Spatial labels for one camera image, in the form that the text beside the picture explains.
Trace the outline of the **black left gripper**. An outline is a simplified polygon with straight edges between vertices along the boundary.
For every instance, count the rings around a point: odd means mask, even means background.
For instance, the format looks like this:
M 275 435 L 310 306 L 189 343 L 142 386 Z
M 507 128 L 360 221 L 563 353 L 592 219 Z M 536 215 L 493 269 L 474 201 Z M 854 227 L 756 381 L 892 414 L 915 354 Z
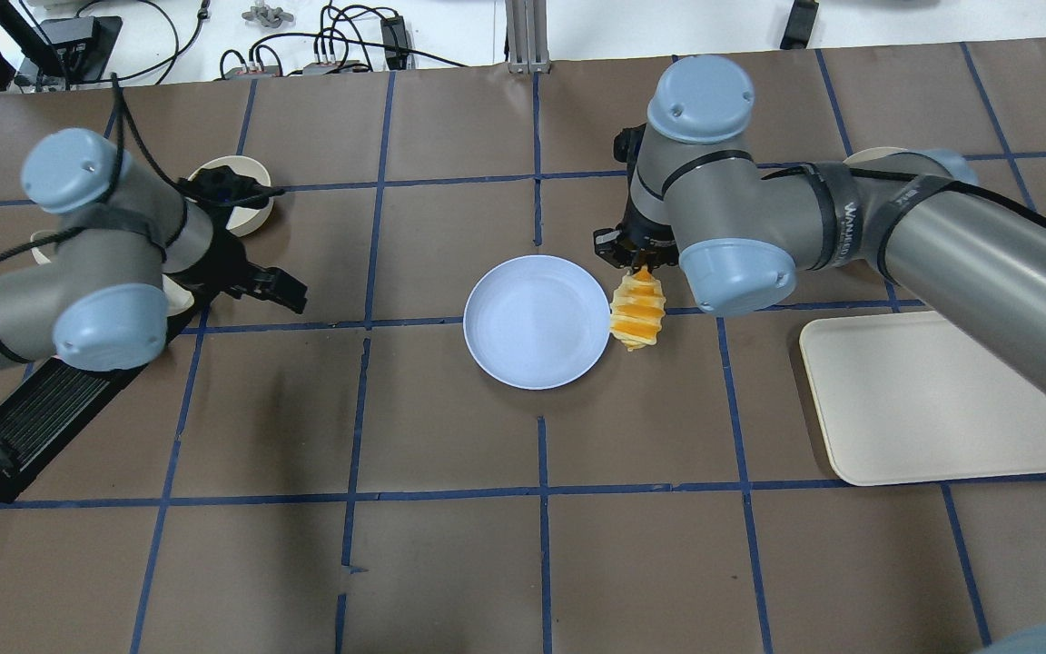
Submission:
M 303 314 L 308 302 L 306 284 L 278 266 L 265 268 L 251 263 L 238 236 L 225 227 L 228 211 L 224 207 L 229 204 L 200 197 L 190 189 L 185 179 L 180 179 L 180 185 L 194 199 L 195 206 L 211 220 L 214 228 L 207 252 L 191 268 L 180 273 L 180 285 L 194 291 L 225 292 L 233 298 L 248 294 L 257 301 L 277 303 L 295 314 Z M 264 197 L 274 198 L 282 194 L 282 189 L 272 187 Z

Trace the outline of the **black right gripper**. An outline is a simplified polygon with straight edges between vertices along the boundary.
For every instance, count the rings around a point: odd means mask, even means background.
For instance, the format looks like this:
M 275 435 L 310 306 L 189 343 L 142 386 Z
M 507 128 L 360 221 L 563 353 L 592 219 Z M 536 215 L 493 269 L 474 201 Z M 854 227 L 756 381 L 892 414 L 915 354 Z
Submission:
M 679 265 L 679 248 L 672 228 L 664 223 L 663 202 L 647 189 L 636 170 L 644 133 L 645 127 L 636 125 L 622 129 L 614 138 L 614 158 L 626 165 L 624 212 L 616 226 L 592 234 L 595 255 L 630 272 Z

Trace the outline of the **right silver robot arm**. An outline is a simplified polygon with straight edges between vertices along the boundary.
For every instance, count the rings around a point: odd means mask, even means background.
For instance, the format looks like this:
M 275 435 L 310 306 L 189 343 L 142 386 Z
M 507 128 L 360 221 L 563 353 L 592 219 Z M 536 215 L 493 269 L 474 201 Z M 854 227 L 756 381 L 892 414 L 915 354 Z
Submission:
M 698 309 L 722 318 L 783 302 L 799 272 L 864 261 L 1046 394 L 1045 216 L 938 149 L 761 174 L 745 140 L 755 99 L 730 58 L 673 62 L 645 122 L 615 138 L 627 204 L 594 232 L 597 257 L 677 266 Z

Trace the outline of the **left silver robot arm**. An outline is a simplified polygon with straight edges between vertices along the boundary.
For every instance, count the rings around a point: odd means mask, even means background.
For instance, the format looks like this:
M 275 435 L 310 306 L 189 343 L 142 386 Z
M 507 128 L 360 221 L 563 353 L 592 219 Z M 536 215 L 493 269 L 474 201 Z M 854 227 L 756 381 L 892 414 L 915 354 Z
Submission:
M 169 339 L 163 279 L 194 295 L 250 295 L 306 309 L 306 285 L 250 263 L 228 215 L 278 189 L 227 165 L 172 183 L 84 128 L 43 138 L 21 172 L 55 215 L 54 260 L 0 276 L 0 370 L 54 357 L 87 373 L 143 367 Z

